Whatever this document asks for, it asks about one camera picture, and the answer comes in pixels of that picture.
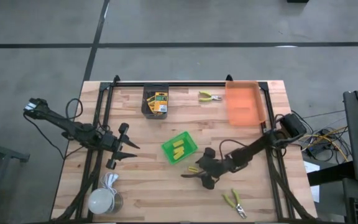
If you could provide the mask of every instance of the table leg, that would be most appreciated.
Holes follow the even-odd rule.
[[[308,173],[310,186],[342,180],[355,179],[353,161]]]

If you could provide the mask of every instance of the orange plastic tray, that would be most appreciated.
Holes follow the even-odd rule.
[[[231,125],[256,126],[266,120],[256,81],[227,81],[226,106]]]

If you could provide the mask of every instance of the concrete floor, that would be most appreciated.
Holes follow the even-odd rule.
[[[92,43],[103,0],[0,0],[0,44]],[[111,0],[105,42],[358,41],[358,1]],[[90,49],[0,49],[0,145],[31,154],[13,161],[0,196],[0,223],[50,216],[62,160],[22,117],[30,97],[62,113],[77,97]],[[358,90],[358,47],[99,49],[91,80],[284,80],[302,116],[343,110]],[[314,128],[344,113],[308,119]],[[60,130],[37,122],[60,149]],[[346,125],[346,120],[334,127]]]

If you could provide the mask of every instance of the green plastic basket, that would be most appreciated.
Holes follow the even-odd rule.
[[[179,158],[178,160],[175,160],[173,158],[173,150],[175,149],[173,147],[173,143],[179,141],[179,140],[183,140],[183,144],[181,146],[183,146],[185,148],[185,153],[183,156],[181,156],[181,158]],[[194,143],[193,139],[191,138],[190,134],[185,131],[184,133],[179,134],[178,136],[174,137],[173,139],[167,141],[166,143],[161,145],[162,150],[164,150],[165,155],[168,158],[168,161],[171,165],[176,164],[177,162],[183,160],[184,158],[190,156],[191,154],[193,154],[196,150],[197,150],[197,145]]]

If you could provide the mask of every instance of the wooden table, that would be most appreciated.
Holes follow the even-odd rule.
[[[92,123],[99,84],[84,82],[80,96],[84,113],[77,121]],[[284,82],[268,81],[268,85],[274,113],[291,113]],[[223,101],[200,103],[200,90],[220,95]],[[113,171],[119,174],[114,188],[124,197],[122,210],[115,215],[95,215],[94,222],[243,222],[222,198],[222,193],[230,194],[231,188],[239,192],[242,206],[248,215],[247,222],[276,220],[265,151],[254,156],[245,169],[223,175],[214,190],[203,188],[200,179],[180,177],[188,166],[194,165],[202,156],[205,147],[218,150],[219,143],[224,139],[250,144],[262,134],[260,126],[239,128],[228,123],[224,87],[170,87],[168,117],[163,120],[144,118],[140,111],[142,93],[141,87],[114,87],[109,125],[117,133],[121,123],[128,123],[128,136],[140,149],[124,146],[124,152],[137,154],[138,157],[118,162]],[[161,144],[183,131],[191,134],[198,150],[172,166]],[[78,146],[77,142],[71,142],[67,153]],[[237,147],[235,143],[225,142],[223,153]],[[287,149],[284,161],[291,191],[302,206],[316,217],[299,147],[290,146]],[[79,191],[85,157],[86,149],[66,159],[52,218],[61,215]],[[105,151],[101,176],[111,171],[105,168],[110,157],[111,152]],[[280,199],[285,209],[282,192]]]

